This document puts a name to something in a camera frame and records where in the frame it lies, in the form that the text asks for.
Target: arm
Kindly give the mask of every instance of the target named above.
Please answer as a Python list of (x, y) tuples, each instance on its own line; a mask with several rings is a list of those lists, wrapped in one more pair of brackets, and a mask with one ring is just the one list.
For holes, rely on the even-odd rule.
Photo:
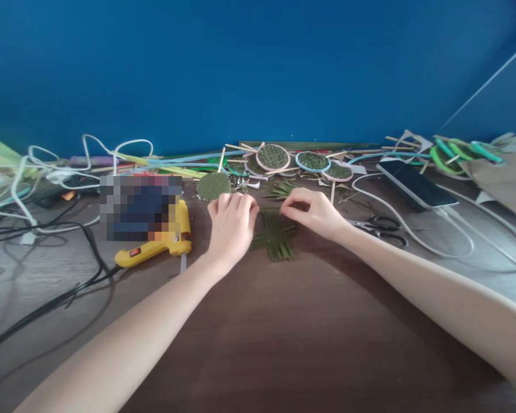
[(254, 198), (222, 194), (208, 209), (213, 222), (208, 252), (87, 343), (16, 412), (120, 410), (206, 293), (248, 250), (259, 211)]
[[(294, 208), (304, 202), (309, 210)], [(292, 191), (282, 213), (355, 253), (445, 331), (516, 387), (516, 303), (357, 228), (321, 192)]]

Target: scissor handle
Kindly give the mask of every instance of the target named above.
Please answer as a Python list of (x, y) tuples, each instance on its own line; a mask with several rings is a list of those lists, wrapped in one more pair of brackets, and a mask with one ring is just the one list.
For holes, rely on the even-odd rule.
[(383, 229), (384, 231), (396, 231), (401, 229), (401, 224), (399, 221), (386, 216), (374, 216), (367, 222), (377, 228)]
[(396, 245), (395, 247), (397, 247), (397, 248), (400, 248), (403, 250), (404, 248), (407, 248), (409, 246), (409, 242), (407, 241), (407, 239), (402, 236), (392, 234), (391, 232), (382, 232), (382, 231), (374, 231), (374, 232), (375, 232), (375, 234), (373, 234), (373, 235), (383, 241), (386, 241), (384, 238), (392, 238), (392, 239), (398, 240), (400, 242), (400, 245)]

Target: purple object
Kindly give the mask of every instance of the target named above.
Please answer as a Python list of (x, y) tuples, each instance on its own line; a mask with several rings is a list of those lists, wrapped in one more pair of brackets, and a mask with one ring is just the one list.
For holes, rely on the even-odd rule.
[[(73, 166), (88, 166), (86, 157), (71, 157), (70, 161)], [(90, 164), (92, 166), (113, 166), (113, 157), (90, 157)]]

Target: finger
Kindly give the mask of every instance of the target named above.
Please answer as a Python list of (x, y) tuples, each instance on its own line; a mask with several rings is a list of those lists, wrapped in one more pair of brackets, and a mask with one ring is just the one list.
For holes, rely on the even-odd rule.
[(210, 204), (208, 204), (208, 214), (210, 215), (210, 218), (214, 219), (216, 218), (216, 215), (218, 215), (218, 200), (212, 201)]
[(309, 212), (304, 212), (304, 211), (301, 211), (300, 209), (296, 209), (291, 206), (282, 206), (281, 213), (283, 215), (285, 215), (285, 217), (290, 218), (291, 220), (299, 222), (303, 225), (306, 225), (306, 222), (308, 220), (308, 214), (309, 214)]
[(295, 188), (292, 190), (287, 199), (284, 200), (281, 205), (281, 209), (283, 207), (289, 207), (295, 202), (305, 202), (306, 204), (311, 204), (313, 199), (316, 197), (316, 192), (310, 191), (306, 188)]
[(218, 198), (218, 213), (223, 212), (228, 208), (230, 200), (231, 200), (231, 194), (228, 194), (228, 193), (220, 194), (220, 197)]
[(251, 211), (248, 215), (248, 227), (250, 229), (254, 229), (254, 224), (256, 223), (256, 217), (258, 216), (258, 213), (260, 212), (260, 207), (258, 205), (254, 205), (251, 208)]
[(246, 194), (244, 197), (242, 197), (238, 210), (248, 212), (254, 205), (258, 205), (256, 200), (251, 195)]
[(232, 211), (236, 211), (241, 199), (243, 198), (243, 194), (240, 192), (236, 192), (231, 195), (231, 201), (229, 202), (229, 209)]

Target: yellow glue gun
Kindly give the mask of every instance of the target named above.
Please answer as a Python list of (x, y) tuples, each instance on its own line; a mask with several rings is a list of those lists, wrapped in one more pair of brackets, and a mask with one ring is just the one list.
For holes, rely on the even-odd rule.
[(182, 256), (191, 251), (191, 241), (186, 237), (191, 234), (189, 227), (189, 211), (184, 200), (179, 200), (175, 205), (175, 222), (169, 223), (168, 232), (162, 232), (162, 240), (149, 241), (141, 247), (133, 250), (121, 250), (115, 255), (115, 262), (123, 268), (135, 267), (139, 263), (169, 250), (173, 256)]

